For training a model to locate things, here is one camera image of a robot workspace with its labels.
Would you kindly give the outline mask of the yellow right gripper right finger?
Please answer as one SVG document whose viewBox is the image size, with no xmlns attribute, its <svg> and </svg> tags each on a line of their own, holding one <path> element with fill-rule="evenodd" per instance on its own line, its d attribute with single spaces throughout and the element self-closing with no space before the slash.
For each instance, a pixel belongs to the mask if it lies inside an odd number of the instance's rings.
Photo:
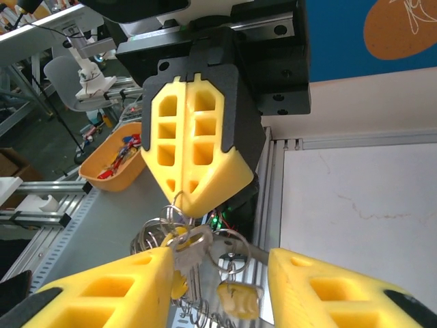
<svg viewBox="0 0 437 328">
<path fill-rule="evenodd" d="M 435 327 L 436 314 L 386 281 L 286 249 L 268 257 L 275 327 Z"/>
</svg>

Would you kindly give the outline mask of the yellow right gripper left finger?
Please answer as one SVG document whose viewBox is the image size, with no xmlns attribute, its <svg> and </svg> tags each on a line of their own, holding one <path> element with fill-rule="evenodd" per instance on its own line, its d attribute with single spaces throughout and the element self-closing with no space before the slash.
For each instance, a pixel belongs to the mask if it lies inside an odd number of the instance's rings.
<svg viewBox="0 0 437 328">
<path fill-rule="evenodd" d="M 1 326 L 166 327 L 172 280 L 172 251 L 157 247 L 41 287 Z"/>
</svg>

